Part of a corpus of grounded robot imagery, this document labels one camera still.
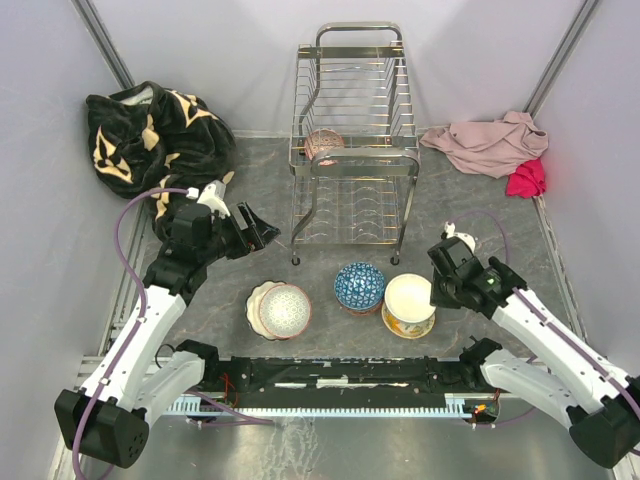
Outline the plain white bowl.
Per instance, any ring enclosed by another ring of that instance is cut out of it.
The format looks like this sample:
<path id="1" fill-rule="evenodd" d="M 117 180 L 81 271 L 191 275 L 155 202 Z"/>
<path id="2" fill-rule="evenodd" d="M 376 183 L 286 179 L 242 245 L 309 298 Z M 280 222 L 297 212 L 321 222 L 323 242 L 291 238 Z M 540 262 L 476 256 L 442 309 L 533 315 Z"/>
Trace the plain white bowl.
<path id="1" fill-rule="evenodd" d="M 436 311 L 431 304 L 432 283 L 426 278 L 404 273 L 394 277 L 385 290 L 385 306 L 397 319 L 409 324 L 428 320 Z"/>

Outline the red patterned bowl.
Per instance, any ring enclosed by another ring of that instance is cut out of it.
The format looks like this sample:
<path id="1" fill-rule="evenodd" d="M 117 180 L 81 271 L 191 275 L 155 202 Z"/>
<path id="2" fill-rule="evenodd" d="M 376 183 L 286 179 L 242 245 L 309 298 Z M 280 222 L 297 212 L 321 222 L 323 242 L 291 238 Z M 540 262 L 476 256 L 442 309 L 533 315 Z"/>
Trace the red patterned bowl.
<path id="1" fill-rule="evenodd" d="M 334 130 L 322 128 L 310 133 L 304 140 L 304 155 L 307 163 L 310 163 L 314 155 L 336 148 L 344 148 L 344 139 Z"/>

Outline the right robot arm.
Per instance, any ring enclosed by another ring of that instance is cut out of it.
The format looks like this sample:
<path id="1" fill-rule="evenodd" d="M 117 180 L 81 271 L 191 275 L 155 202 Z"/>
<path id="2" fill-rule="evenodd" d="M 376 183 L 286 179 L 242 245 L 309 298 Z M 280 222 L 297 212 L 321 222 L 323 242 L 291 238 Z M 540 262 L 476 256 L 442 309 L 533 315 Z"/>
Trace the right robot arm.
<path id="1" fill-rule="evenodd" d="M 495 257 L 487 266 L 457 236 L 429 249 L 431 303 L 482 314 L 522 342 L 536 367 L 493 344 L 458 368 L 467 389 L 506 390 L 555 419 L 594 463 L 613 468 L 639 452 L 639 380 L 597 353 L 544 306 L 527 282 Z"/>

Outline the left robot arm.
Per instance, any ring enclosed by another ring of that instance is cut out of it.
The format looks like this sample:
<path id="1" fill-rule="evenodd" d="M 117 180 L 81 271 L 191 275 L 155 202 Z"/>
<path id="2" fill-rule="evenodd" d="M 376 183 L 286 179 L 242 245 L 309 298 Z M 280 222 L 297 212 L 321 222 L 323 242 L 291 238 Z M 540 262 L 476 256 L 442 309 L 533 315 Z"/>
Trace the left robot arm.
<path id="1" fill-rule="evenodd" d="M 128 468 L 140 457 L 156 420 L 189 388 L 215 387 L 221 378 L 218 351 L 185 341 L 171 360 L 146 374 L 162 340 L 207 279 L 207 268 L 264 249 L 280 231 L 244 202 L 246 224 L 191 203 L 176 213 L 169 235 L 142 281 L 139 301 L 100 365 L 79 390 L 64 389 L 54 412 L 72 457 L 88 456 Z"/>

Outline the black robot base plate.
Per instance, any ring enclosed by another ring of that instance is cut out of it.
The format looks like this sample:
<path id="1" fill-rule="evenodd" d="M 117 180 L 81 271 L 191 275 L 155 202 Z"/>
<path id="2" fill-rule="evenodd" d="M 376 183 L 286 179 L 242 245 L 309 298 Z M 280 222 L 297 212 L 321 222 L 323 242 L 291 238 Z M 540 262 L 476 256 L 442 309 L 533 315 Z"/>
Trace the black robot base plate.
<path id="1" fill-rule="evenodd" d="M 495 389 L 471 362 L 417 358 L 248 358 L 217 363 L 194 386 L 228 393 L 234 407 L 438 406 L 447 393 L 488 394 Z"/>

